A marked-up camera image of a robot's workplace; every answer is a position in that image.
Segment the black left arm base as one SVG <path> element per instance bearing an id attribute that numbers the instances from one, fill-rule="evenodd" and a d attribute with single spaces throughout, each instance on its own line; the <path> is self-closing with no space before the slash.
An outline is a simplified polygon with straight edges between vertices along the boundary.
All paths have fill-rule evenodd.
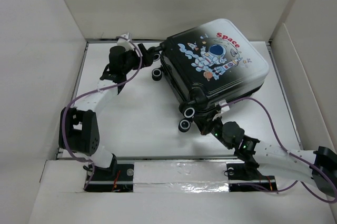
<path id="1" fill-rule="evenodd" d="M 96 168 L 95 173 L 84 189 L 86 192 L 133 192 L 134 164 L 120 163 L 110 174 Z"/>

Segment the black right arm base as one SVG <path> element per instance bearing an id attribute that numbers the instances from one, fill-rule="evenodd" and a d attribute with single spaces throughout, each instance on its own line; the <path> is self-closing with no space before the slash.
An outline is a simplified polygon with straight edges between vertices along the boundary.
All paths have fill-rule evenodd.
<path id="1" fill-rule="evenodd" d="M 274 176 L 263 176 L 258 171 L 248 172 L 244 163 L 228 163 L 223 172 L 229 181 L 230 192 L 276 191 Z"/>

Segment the black white space suitcase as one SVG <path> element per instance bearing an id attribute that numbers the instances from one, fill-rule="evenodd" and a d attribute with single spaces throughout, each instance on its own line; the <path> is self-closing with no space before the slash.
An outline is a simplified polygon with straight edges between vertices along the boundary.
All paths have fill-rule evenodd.
<path id="1" fill-rule="evenodd" d="M 187 132 L 197 116 L 215 115 L 219 101 L 250 96 L 263 85 L 269 65 L 241 31 L 219 18 L 172 35 L 154 46 L 152 71 L 166 77 L 183 119 L 178 129 Z"/>

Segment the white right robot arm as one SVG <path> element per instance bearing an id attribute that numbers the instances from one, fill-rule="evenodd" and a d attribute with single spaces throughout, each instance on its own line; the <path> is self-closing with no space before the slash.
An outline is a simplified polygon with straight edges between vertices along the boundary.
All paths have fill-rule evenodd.
<path id="1" fill-rule="evenodd" d="M 221 118 L 195 120 L 202 135 L 212 134 L 242 160 L 249 178 L 279 176 L 310 184 L 327 196 L 336 196 L 336 153 L 327 147 L 317 150 L 284 150 L 249 137 L 235 121 L 222 123 Z"/>

